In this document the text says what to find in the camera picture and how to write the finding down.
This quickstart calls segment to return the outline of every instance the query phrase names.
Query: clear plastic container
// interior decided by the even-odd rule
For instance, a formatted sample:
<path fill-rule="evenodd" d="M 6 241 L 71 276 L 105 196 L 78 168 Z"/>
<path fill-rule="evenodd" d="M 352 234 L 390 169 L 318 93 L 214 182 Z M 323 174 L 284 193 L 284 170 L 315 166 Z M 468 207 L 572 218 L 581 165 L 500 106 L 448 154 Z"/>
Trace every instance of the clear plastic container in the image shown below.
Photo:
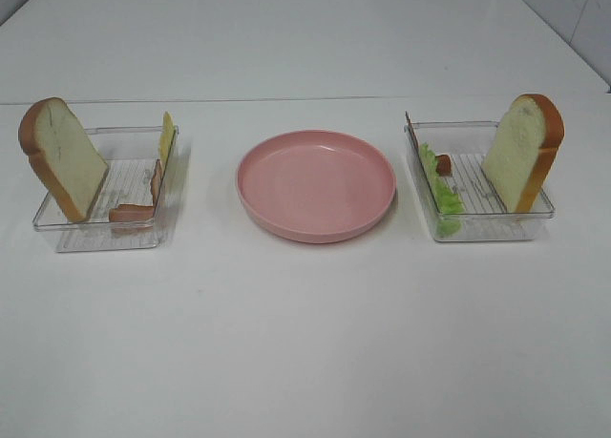
<path fill-rule="evenodd" d="M 157 247 L 166 238 L 172 213 L 177 212 L 174 206 L 179 203 L 181 187 L 173 185 L 178 161 L 178 127 L 175 127 L 153 216 L 129 222 L 110 222 L 108 213 L 119 204 L 153 205 L 150 182 L 159 157 L 161 127 L 85 131 L 109 164 L 108 176 L 90 218 L 79 223 L 69 222 L 48 193 L 33 219 L 34 230 L 42 233 L 56 252 Z"/>
<path fill-rule="evenodd" d="M 543 190 L 531 211 L 508 213 L 480 165 L 495 137 L 497 122 L 412 123 L 408 118 L 408 164 L 432 237 L 440 242 L 533 240 L 554 206 Z M 452 175 L 443 177 L 463 201 L 463 214 L 439 211 L 418 154 L 418 144 L 428 143 L 436 155 L 447 154 Z"/>

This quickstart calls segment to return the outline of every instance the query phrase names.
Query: yellow cheese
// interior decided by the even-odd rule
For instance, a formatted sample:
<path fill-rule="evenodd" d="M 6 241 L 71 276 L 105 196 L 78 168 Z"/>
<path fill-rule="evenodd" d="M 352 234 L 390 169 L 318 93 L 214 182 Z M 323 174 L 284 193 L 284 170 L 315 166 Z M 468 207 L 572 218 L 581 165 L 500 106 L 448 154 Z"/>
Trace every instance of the yellow cheese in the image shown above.
<path fill-rule="evenodd" d="M 159 158 L 161 160 L 161 170 L 165 171 L 165 165 L 170 155 L 170 146 L 174 137 L 174 123 L 172 117 L 167 112 L 163 114 L 163 129 L 159 139 Z"/>

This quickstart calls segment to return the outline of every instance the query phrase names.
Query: pink plate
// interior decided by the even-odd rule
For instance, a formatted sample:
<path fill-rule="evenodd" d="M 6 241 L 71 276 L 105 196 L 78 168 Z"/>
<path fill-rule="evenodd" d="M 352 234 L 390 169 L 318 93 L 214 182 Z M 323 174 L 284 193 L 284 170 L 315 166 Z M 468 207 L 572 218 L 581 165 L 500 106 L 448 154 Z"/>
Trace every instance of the pink plate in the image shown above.
<path fill-rule="evenodd" d="M 272 137 L 243 158 L 238 193 L 248 214 L 272 233 L 301 242 L 336 242 L 369 230 L 389 209 L 396 178 L 361 139 L 331 131 Z"/>

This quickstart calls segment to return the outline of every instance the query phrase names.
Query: transparent tray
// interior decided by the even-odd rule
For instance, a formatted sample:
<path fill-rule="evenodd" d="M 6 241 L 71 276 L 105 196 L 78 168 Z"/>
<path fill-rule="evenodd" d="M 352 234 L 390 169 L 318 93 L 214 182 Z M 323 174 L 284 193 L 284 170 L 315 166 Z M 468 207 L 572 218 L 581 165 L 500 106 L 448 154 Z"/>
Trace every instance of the transparent tray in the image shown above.
<path fill-rule="evenodd" d="M 109 210 L 119 204 L 153 205 L 150 182 L 159 157 L 161 127 L 96 128 L 85 131 L 109 164 L 108 175 L 90 218 L 79 223 L 69 222 L 48 193 L 32 221 L 34 230 L 42 233 L 56 252 L 157 247 L 167 236 L 171 227 L 171 206 L 179 198 L 179 185 L 173 188 L 178 161 L 178 127 L 175 126 L 153 216 L 147 220 L 128 222 L 110 222 Z"/>
<path fill-rule="evenodd" d="M 495 137 L 497 122 L 410 122 L 405 126 L 408 164 L 432 237 L 447 241 L 533 240 L 554 206 L 543 190 L 531 211 L 508 213 L 480 165 Z M 418 144 L 428 143 L 436 155 L 447 154 L 452 175 L 443 177 L 463 201 L 463 214 L 443 214 L 432 195 L 418 154 Z"/>

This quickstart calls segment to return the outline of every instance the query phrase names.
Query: toy bread slice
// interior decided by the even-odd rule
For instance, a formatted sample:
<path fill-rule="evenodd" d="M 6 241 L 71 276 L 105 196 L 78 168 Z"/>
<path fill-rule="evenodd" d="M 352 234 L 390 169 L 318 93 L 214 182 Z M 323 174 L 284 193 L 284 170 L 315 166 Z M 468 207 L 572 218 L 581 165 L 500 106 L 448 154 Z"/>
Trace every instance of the toy bread slice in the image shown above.
<path fill-rule="evenodd" d="M 508 212 L 530 211 L 564 138 L 556 106 L 542 94 L 523 94 L 496 129 L 482 171 Z"/>
<path fill-rule="evenodd" d="M 88 219 L 108 164 L 66 103 L 51 97 L 33 104 L 19 125 L 19 143 L 66 218 Z"/>

